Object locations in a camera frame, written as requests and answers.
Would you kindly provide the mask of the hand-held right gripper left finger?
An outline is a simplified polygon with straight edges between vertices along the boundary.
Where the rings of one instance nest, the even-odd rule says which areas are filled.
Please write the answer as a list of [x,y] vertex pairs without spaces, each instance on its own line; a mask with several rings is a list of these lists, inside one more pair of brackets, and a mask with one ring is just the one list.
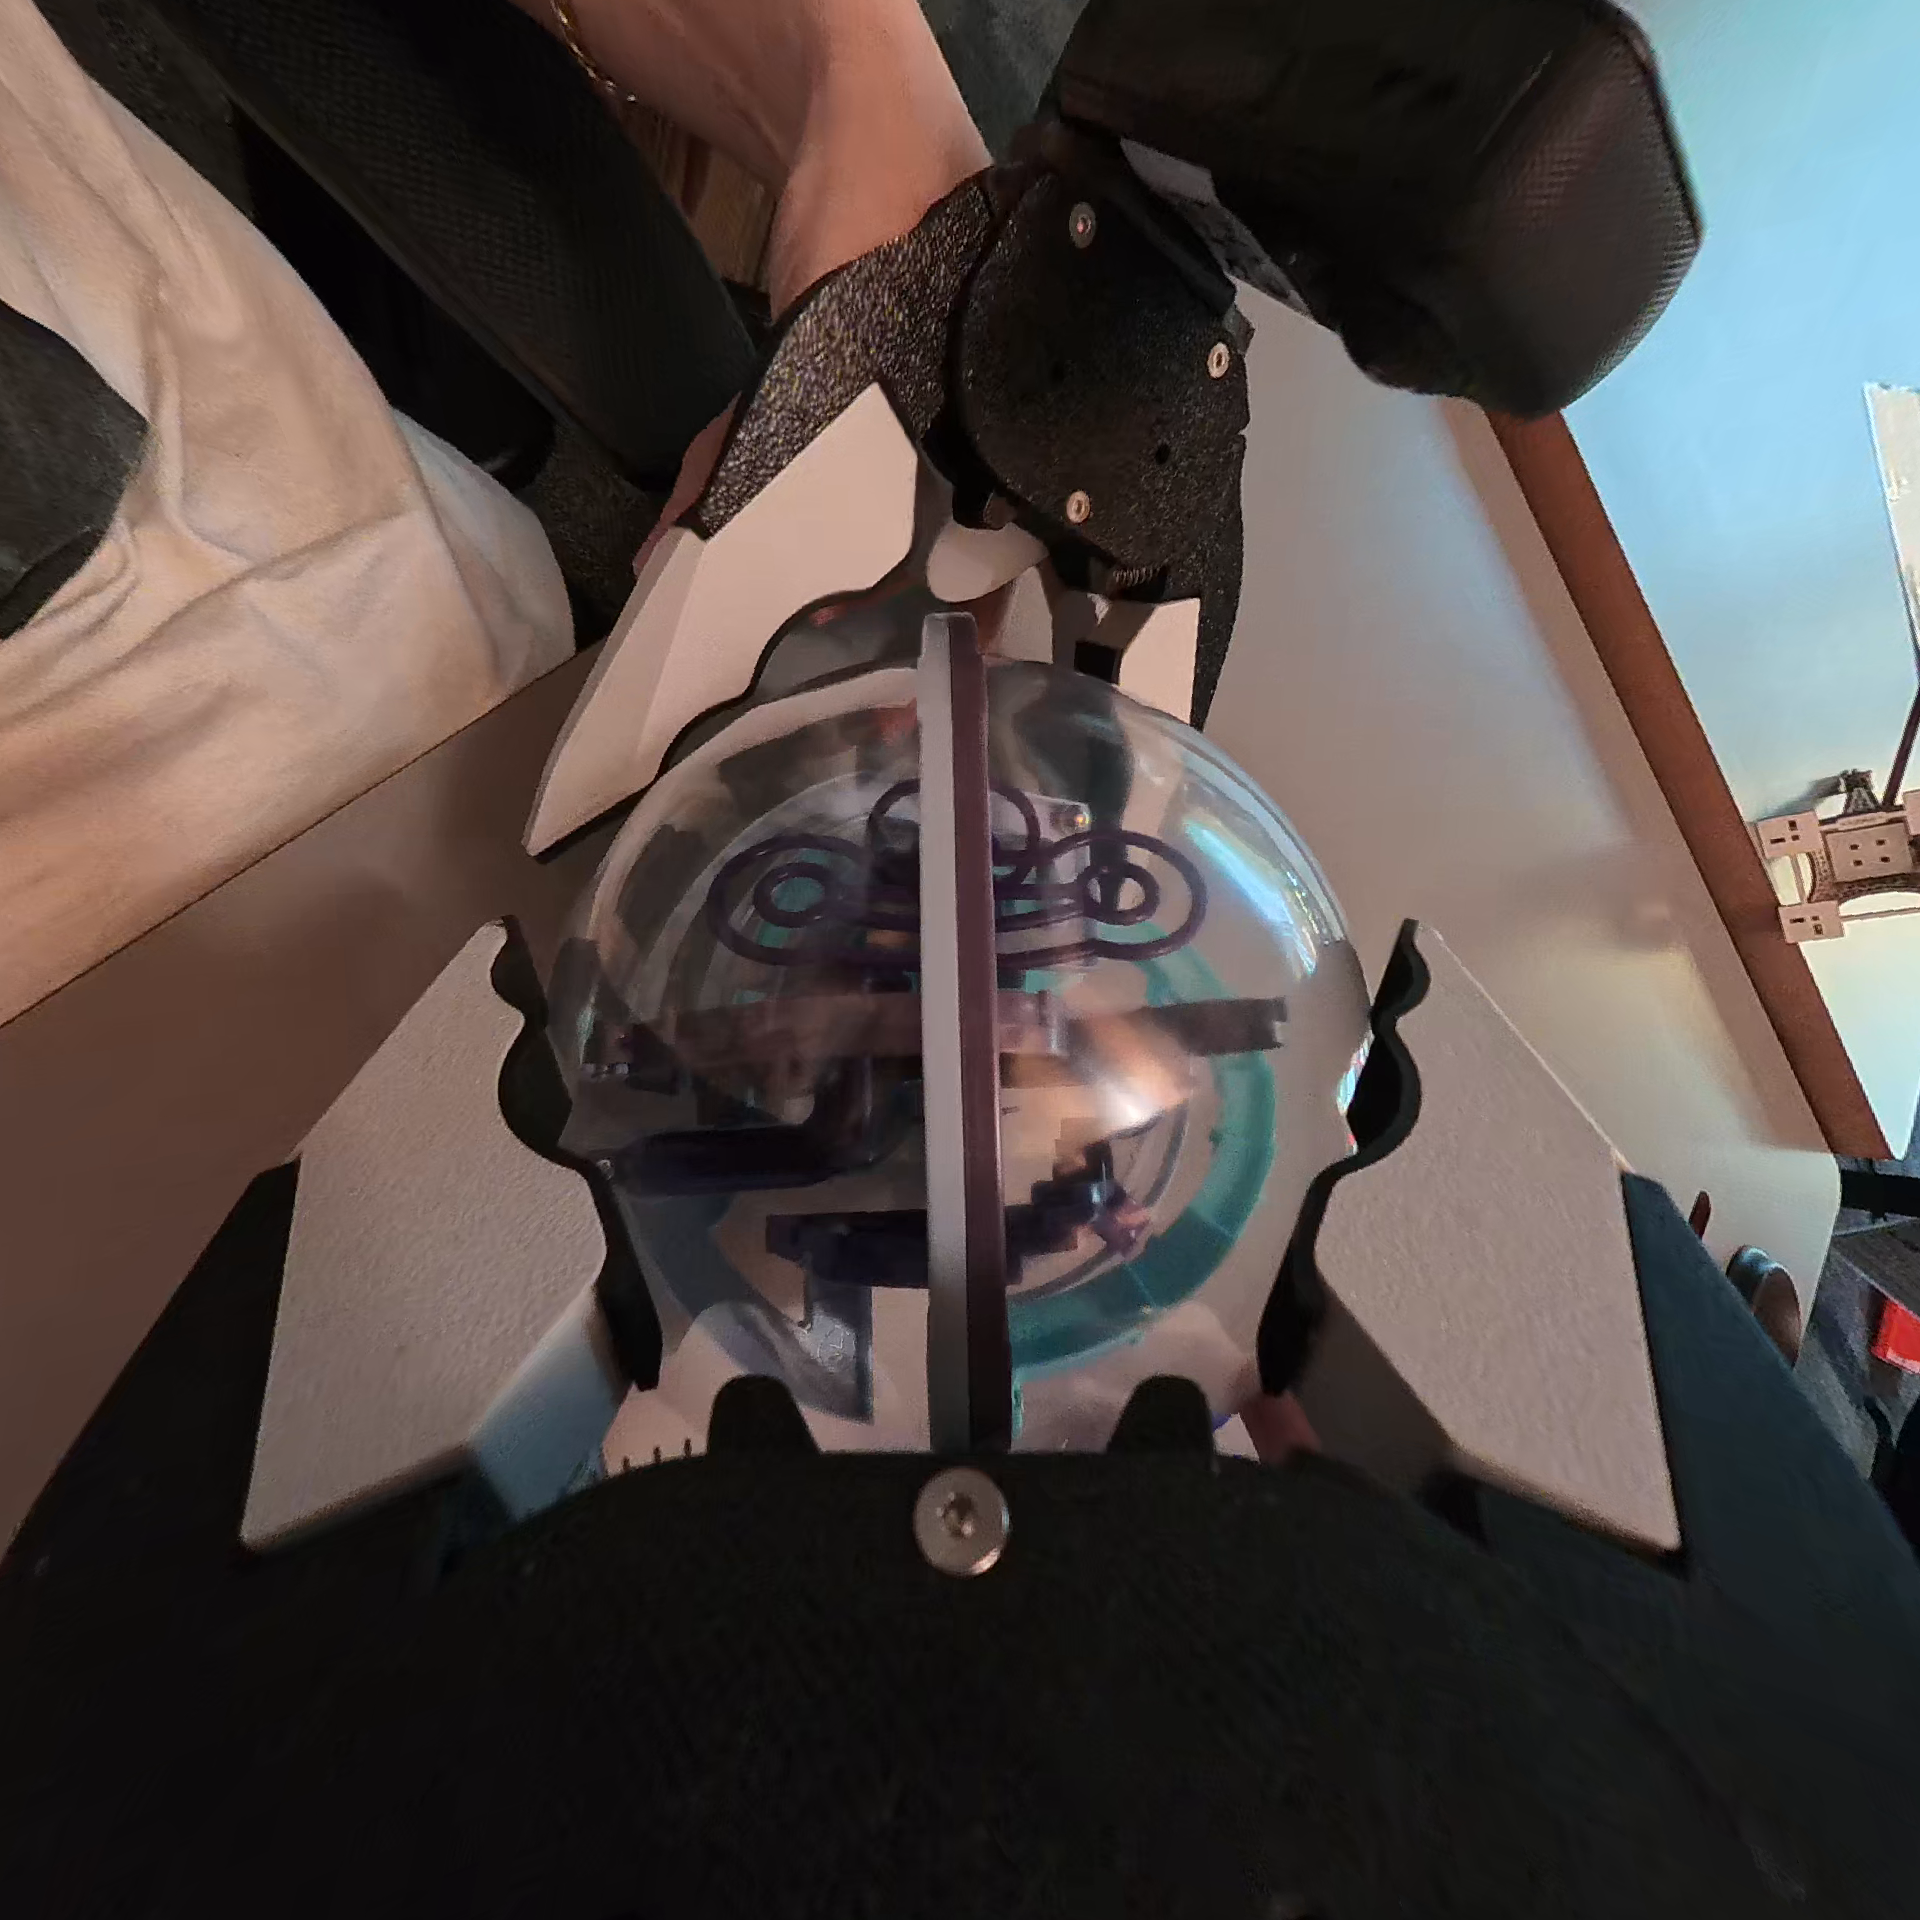
[[510,1522],[612,1475],[634,1393],[588,1180],[510,1121],[550,1065],[522,926],[444,962],[310,1127],[237,1539],[276,1550],[444,1478]]

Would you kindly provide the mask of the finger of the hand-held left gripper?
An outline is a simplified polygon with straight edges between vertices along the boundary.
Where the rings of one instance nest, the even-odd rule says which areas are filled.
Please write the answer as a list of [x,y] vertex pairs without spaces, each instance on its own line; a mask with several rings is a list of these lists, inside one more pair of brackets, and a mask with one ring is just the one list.
[[638,796],[692,723],[752,688],[762,652],[798,613],[900,566],[917,466],[872,381],[725,529],[672,527],[551,744],[522,850],[546,855]]
[[1187,725],[1200,602],[1108,598],[1043,577],[1052,662]]

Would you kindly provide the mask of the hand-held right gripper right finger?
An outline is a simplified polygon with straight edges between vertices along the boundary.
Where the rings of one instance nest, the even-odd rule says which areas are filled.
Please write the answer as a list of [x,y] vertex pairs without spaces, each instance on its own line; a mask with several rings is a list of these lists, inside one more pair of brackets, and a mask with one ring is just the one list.
[[1627,1164],[1427,925],[1390,946],[1350,1132],[1268,1298],[1259,1387],[1395,1494],[1470,1478],[1678,1550]]

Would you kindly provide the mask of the clear plastic maze ball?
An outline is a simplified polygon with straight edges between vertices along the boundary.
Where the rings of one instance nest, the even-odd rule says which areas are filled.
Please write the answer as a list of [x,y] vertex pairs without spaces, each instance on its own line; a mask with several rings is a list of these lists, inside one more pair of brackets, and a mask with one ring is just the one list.
[[557,952],[582,1159],[659,1334],[619,1447],[776,1383],[822,1447],[1216,1427],[1326,1319],[1367,991],[1305,845],[1186,723],[960,613],[668,768]]

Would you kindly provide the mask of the person's left hand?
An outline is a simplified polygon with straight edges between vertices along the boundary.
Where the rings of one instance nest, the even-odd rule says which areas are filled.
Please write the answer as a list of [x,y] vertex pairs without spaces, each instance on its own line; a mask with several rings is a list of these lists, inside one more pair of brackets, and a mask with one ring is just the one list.
[[921,3],[644,7],[644,104],[775,196],[775,317],[989,166]]

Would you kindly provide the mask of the round desk grommet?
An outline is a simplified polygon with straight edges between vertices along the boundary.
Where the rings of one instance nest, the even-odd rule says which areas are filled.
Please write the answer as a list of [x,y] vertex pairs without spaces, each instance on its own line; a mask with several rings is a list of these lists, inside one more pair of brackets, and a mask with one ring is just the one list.
[[1765,1343],[1797,1368],[1806,1340],[1806,1313],[1791,1274],[1764,1246],[1737,1246],[1726,1261],[1726,1279],[1748,1303]]

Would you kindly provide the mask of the printed white shirt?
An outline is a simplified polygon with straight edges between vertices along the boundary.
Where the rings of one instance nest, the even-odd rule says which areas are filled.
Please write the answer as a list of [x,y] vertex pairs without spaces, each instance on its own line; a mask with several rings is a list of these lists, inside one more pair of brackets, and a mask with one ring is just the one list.
[[3,1019],[572,651],[539,519],[3,3]]

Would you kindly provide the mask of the grey desk with wood edge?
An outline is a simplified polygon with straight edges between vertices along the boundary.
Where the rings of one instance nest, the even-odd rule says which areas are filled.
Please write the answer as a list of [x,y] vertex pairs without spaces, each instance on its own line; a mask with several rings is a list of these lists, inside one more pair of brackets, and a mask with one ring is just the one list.
[[1892,524],[1867,405],[1918,390],[1918,3],[1627,10],[1703,242],[1612,377],[1494,430],[1818,1129],[1897,1159],[1918,916],[1791,946],[1748,826],[1918,787],[1918,442]]

